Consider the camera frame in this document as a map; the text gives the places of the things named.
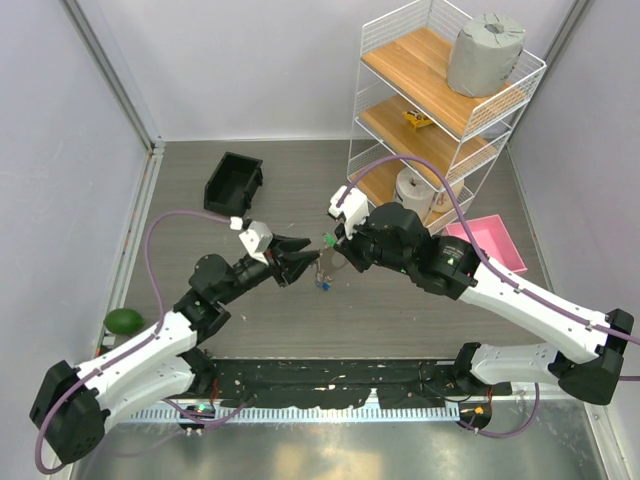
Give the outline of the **green key tag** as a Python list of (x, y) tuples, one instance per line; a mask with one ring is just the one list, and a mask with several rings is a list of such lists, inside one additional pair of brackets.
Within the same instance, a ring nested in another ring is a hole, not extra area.
[(323, 240), (324, 240), (325, 246), (327, 248), (334, 248), (335, 247), (336, 240), (331, 234), (324, 233), (323, 234)]

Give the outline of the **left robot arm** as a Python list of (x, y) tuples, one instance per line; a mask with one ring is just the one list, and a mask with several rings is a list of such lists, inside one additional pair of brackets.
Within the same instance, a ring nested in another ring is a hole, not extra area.
[(199, 344), (228, 321), (226, 304), (269, 279), (281, 287), (294, 283), (319, 256), (309, 243), (275, 235), (261, 260), (244, 255), (234, 264), (205, 255), (186, 294), (155, 324), (89, 361), (52, 365), (29, 413), (39, 430), (36, 446), (49, 446), (66, 466), (88, 455), (135, 411), (183, 393), (207, 395), (214, 375)]

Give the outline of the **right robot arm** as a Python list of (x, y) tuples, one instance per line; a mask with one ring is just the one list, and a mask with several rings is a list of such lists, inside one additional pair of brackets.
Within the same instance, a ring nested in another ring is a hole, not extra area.
[(539, 337), (533, 345), (463, 345), (455, 387), (473, 394), (504, 382), (556, 385), (572, 397), (607, 405), (620, 380), (634, 318), (573, 304), (529, 282), (465, 240), (433, 236), (417, 214), (391, 202), (371, 209), (366, 198), (332, 201), (339, 225), (335, 249), (358, 271), (396, 271), (427, 293), (475, 305)]

